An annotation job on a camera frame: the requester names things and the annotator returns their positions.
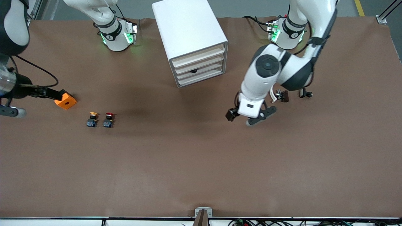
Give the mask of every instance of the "table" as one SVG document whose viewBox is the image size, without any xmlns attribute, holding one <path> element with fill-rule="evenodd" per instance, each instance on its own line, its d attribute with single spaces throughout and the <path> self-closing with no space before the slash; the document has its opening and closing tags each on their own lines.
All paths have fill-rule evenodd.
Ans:
<svg viewBox="0 0 402 226">
<path fill-rule="evenodd" d="M 65 111 L 27 97 L 13 101 L 25 118 L 0 119 L 0 216 L 187 216 L 198 206 L 215 216 L 401 216 L 402 67 L 388 27 L 338 18 L 313 98 L 291 92 L 250 128 L 225 114 L 268 40 L 248 19 L 219 23 L 227 72 L 177 88 L 155 20 L 142 19 L 138 45 L 123 52 L 90 21 L 32 21 L 22 56 L 78 103 Z M 53 82 L 17 64 L 34 83 Z M 116 113 L 115 127 L 86 127 L 90 111 Z"/>
</svg>

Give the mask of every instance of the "green led light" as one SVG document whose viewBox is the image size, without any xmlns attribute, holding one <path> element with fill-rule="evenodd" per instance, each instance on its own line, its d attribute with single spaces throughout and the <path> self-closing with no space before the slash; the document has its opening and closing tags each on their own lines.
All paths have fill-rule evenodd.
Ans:
<svg viewBox="0 0 402 226">
<path fill-rule="evenodd" d="M 301 42 L 301 41 L 302 41 L 303 35 L 304 35 L 304 31 L 303 31 L 303 32 L 301 33 L 301 35 L 300 35 L 299 42 Z"/>
<path fill-rule="evenodd" d="M 272 41 L 276 42 L 278 40 L 278 36 L 281 33 L 281 31 L 279 29 L 277 29 L 273 34 L 272 34 Z"/>
<path fill-rule="evenodd" d="M 129 44 L 133 43 L 133 36 L 131 34 L 124 33 Z"/>
<path fill-rule="evenodd" d="M 100 36 L 101 36 L 102 39 L 103 39 L 103 43 L 106 45 L 106 41 L 105 41 L 105 38 L 103 37 L 102 33 L 100 34 Z"/>
</svg>

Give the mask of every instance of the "orange block with hole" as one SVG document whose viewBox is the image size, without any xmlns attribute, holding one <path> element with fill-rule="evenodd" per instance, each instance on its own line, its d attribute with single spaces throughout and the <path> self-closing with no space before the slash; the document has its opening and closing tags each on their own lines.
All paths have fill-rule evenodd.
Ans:
<svg viewBox="0 0 402 226">
<path fill-rule="evenodd" d="M 62 90 L 60 92 L 63 93 L 63 98 L 61 101 L 54 100 L 54 102 L 57 104 L 57 106 L 67 110 L 77 103 L 77 101 L 66 91 Z"/>
</svg>

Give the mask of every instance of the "white storage box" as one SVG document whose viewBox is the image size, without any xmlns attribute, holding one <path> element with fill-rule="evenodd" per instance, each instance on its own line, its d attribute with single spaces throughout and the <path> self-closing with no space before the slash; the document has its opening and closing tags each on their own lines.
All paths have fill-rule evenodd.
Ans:
<svg viewBox="0 0 402 226">
<path fill-rule="evenodd" d="M 225 73 L 228 40 L 207 0 L 152 4 L 178 87 Z"/>
</svg>

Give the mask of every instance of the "small electronic component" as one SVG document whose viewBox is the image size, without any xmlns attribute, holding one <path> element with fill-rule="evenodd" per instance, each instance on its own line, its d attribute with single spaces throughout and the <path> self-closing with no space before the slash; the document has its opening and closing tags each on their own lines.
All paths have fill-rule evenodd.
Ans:
<svg viewBox="0 0 402 226">
<path fill-rule="evenodd" d="M 112 128 L 113 126 L 113 113 L 106 113 L 106 119 L 103 121 L 103 127 Z"/>
<path fill-rule="evenodd" d="M 88 126 L 88 127 L 96 127 L 97 123 L 98 123 L 98 113 L 90 112 L 89 113 L 89 119 L 86 122 L 86 126 Z"/>
<path fill-rule="evenodd" d="M 240 115 L 237 113 L 237 110 L 238 110 L 237 107 L 236 107 L 236 108 L 231 108 L 231 109 L 229 109 L 228 112 L 226 113 L 226 119 L 227 119 L 228 121 L 233 121 L 237 116 L 240 116 Z"/>
<path fill-rule="evenodd" d="M 280 89 L 277 90 L 277 92 L 275 93 L 276 98 L 278 98 L 278 100 L 280 100 L 281 102 L 287 103 L 289 102 L 289 91 L 285 90 L 285 91 L 281 91 Z"/>
<path fill-rule="evenodd" d="M 299 97 L 300 98 L 304 98 L 304 97 L 311 98 L 311 97 L 313 97 L 313 92 L 307 92 L 306 89 L 303 88 L 300 90 Z"/>
</svg>

